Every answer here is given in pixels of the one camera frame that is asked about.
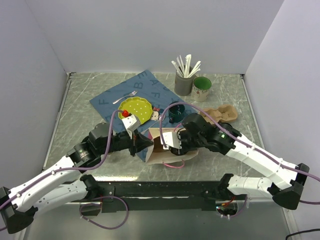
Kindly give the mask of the kraft paper cakes bag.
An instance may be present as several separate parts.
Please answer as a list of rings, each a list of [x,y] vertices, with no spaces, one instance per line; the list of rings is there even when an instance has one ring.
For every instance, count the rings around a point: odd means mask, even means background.
[[[175,128],[163,128],[163,138],[166,147],[163,146],[159,128],[149,128],[145,135],[152,141],[153,145],[145,148],[140,157],[147,165],[163,164],[165,166],[172,166],[173,163],[181,162],[181,168],[185,161],[191,160],[198,155],[199,150],[193,148],[191,150],[183,151],[182,148],[175,148],[178,146],[178,130]]]

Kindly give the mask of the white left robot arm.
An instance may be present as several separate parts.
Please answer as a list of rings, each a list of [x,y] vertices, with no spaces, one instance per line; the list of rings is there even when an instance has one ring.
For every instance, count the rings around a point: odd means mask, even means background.
[[[99,123],[47,170],[17,187],[0,189],[4,230],[15,234],[27,228],[41,213],[68,202],[94,201],[100,187],[86,171],[101,166],[108,153],[128,150],[135,156],[152,145],[153,142],[136,129],[113,134],[110,124]]]

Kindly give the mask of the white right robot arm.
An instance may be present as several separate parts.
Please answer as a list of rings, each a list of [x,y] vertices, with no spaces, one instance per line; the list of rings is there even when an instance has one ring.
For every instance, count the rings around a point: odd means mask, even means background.
[[[223,199],[247,195],[272,199],[289,210],[297,209],[307,179],[305,174],[310,170],[306,164],[286,162],[255,145],[230,124],[222,123],[218,127],[198,113],[185,117],[182,126],[184,129],[180,132],[163,135],[172,154],[183,156],[190,151],[206,148],[238,160],[262,174],[262,177],[225,174],[218,188]]]

